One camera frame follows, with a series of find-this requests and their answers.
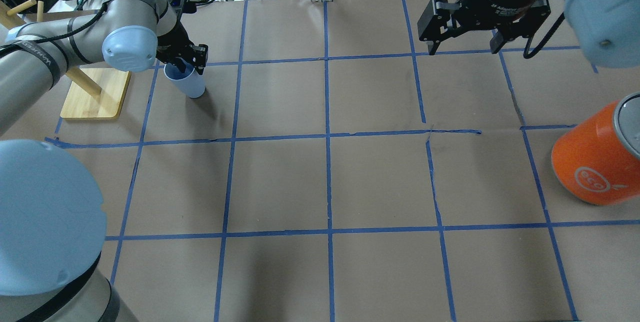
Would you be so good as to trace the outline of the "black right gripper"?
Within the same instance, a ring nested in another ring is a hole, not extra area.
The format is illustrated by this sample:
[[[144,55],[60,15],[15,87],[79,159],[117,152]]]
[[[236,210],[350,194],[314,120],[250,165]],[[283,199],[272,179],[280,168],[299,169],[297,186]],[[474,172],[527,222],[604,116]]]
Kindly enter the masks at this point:
[[[492,54],[518,37],[530,38],[551,14],[549,0],[430,0],[417,22],[418,39],[433,56],[448,38],[475,30],[493,30]]]

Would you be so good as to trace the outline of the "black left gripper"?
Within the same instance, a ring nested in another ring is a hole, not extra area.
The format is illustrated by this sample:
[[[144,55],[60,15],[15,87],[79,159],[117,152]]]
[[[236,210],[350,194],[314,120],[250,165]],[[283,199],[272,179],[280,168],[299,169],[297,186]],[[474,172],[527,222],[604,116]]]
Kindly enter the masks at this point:
[[[199,75],[204,73],[208,62],[209,47],[206,44],[195,44],[181,22],[178,22],[168,33],[157,38],[156,58],[163,63],[172,63],[174,75],[184,75],[186,63],[196,66]]]

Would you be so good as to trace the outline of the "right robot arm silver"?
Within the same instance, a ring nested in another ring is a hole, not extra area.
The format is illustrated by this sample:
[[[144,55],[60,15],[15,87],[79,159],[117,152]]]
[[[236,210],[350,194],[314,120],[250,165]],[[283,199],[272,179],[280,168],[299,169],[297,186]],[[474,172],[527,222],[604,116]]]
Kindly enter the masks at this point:
[[[417,30],[430,55],[448,38],[496,30],[489,43],[493,54],[521,37],[529,59],[566,21],[590,63],[631,68],[640,61],[639,12],[640,0],[430,0]]]

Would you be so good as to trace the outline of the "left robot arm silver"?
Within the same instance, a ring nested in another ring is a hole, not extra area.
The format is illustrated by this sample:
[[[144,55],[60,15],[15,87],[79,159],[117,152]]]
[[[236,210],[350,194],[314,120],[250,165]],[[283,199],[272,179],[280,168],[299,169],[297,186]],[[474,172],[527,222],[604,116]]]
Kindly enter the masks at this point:
[[[203,74],[208,47],[194,44],[171,0],[103,0],[94,15],[30,22],[1,44],[1,132],[74,67],[105,62],[141,72],[156,60],[181,78]],[[1,320],[135,322],[98,268],[104,198],[90,171],[45,141],[1,142]]]

